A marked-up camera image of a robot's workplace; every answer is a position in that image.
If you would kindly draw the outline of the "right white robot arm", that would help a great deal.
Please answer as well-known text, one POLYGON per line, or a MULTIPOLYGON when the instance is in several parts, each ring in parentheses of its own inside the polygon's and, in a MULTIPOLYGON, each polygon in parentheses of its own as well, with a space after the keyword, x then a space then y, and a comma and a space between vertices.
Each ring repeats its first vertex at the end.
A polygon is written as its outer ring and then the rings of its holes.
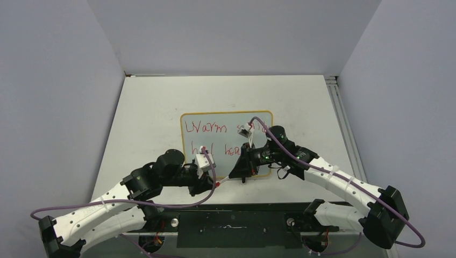
POLYGON ((285 176, 294 175, 316 184, 348 203, 347 206, 315 199, 304 211, 304 223, 311 230, 338 227, 360 232, 383 249, 392 248, 404 229, 409 214, 399 190, 385 189, 351 176, 326 162, 317 153, 288 140, 282 126, 269 127, 261 148, 253 143, 254 128, 239 126, 238 134, 247 138, 229 178, 257 175, 260 167, 277 164, 285 176))

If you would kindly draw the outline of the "white red marker pen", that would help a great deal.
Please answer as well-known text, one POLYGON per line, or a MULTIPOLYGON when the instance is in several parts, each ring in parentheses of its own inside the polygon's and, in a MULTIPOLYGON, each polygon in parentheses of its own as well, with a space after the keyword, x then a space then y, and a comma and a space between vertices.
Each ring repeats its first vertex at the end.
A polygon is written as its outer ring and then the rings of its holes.
POLYGON ((218 184, 223 184, 224 182, 228 181, 230 178, 227 176, 225 178, 223 178, 222 180, 218 181, 218 184))

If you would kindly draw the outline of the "yellow-framed whiteboard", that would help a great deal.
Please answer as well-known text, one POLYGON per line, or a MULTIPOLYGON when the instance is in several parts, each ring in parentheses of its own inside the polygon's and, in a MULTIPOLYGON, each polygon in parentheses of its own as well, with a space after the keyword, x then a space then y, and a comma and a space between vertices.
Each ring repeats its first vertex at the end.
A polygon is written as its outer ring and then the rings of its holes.
POLYGON ((247 126, 253 117, 260 118, 267 126, 274 124, 270 111, 232 111, 184 113, 180 118, 183 153, 189 163, 201 146, 215 158, 217 179, 229 175, 247 138, 238 129, 247 126))

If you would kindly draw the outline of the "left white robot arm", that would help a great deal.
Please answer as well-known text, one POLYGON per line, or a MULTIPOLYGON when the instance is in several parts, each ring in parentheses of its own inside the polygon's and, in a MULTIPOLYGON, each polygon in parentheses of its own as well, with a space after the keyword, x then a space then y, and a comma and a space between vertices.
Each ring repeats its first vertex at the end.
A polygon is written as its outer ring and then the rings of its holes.
POLYGON ((191 163, 169 149, 156 161, 133 170, 113 188, 88 204, 70 206, 70 213, 38 220, 48 257, 80 257, 92 246, 129 231, 155 231, 164 209, 178 205, 152 202, 164 187, 188 187, 191 196, 213 194, 215 170, 212 155, 201 147, 191 163))

